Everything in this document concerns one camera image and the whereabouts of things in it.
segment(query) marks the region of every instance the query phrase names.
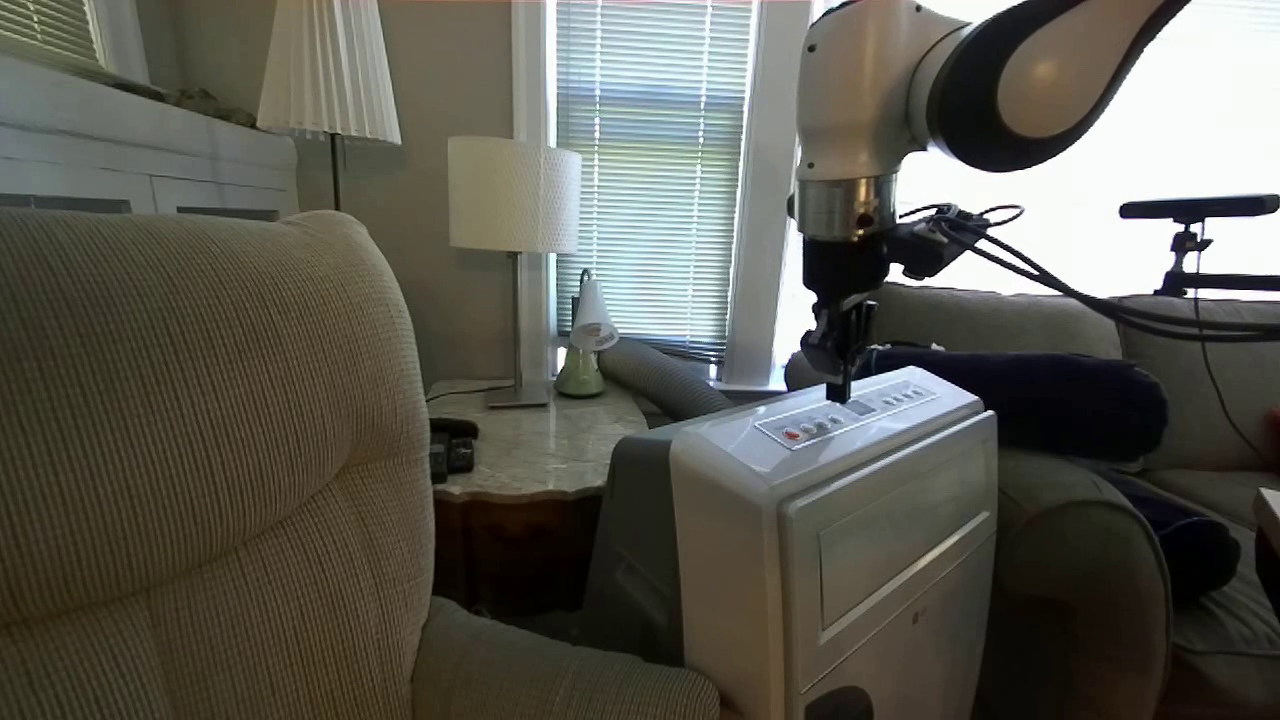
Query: upholstered chair back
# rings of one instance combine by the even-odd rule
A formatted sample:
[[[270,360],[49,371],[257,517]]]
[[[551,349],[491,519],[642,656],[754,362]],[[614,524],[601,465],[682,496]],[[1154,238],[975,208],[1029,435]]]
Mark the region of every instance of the upholstered chair back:
[[[407,717],[429,591],[355,219],[0,214],[0,717]]]

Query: armchair armrest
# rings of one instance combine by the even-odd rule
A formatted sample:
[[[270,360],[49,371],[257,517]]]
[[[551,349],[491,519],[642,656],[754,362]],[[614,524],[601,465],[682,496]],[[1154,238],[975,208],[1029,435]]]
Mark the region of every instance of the armchair armrest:
[[[687,666],[542,640],[437,594],[412,666],[412,717],[708,720],[721,697]]]
[[[1141,512],[1080,465],[1002,451],[982,710],[1152,717],[1167,625],[1167,570]]]

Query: window blinds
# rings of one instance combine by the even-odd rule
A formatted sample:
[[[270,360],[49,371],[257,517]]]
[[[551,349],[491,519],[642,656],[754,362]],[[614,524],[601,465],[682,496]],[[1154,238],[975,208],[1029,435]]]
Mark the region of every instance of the window blinds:
[[[0,39],[95,62],[82,0],[0,0]]]
[[[628,335],[723,341],[751,0],[558,0],[555,145],[583,156],[583,213],[555,260]]]

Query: lamp shade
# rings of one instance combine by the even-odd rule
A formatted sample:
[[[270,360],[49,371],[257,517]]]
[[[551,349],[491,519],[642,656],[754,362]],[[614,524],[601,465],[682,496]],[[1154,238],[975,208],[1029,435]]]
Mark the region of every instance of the lamp shade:
[[[581,156],[503,136],[447,138],[447,238],[474,252],[570,252]]]
[[[276,0],[257,122],[400,145],[374,0]]]
[[[618,341],[614,324],[607,319],[607,308],[601,300],[597,277],[583,267],[576,287],[576,317],[570,335],[576,349],[604,353]]]

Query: table lamp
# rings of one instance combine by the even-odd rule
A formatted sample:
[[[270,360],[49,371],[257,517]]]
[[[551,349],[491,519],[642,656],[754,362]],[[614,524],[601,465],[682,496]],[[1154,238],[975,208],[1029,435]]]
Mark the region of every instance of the table lamp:
[[[327,136],[332,208],[343,208],[340,138],[400,145],[374,0],[276,0],[257,126]]]
[[[532,252],[570,252],[581,219],[581,156],[503,136],[447,138],[447,238],[509,252],[514,277],[514,384],[486,409],[542,409],[551,384],[551,297],[528,292]]]

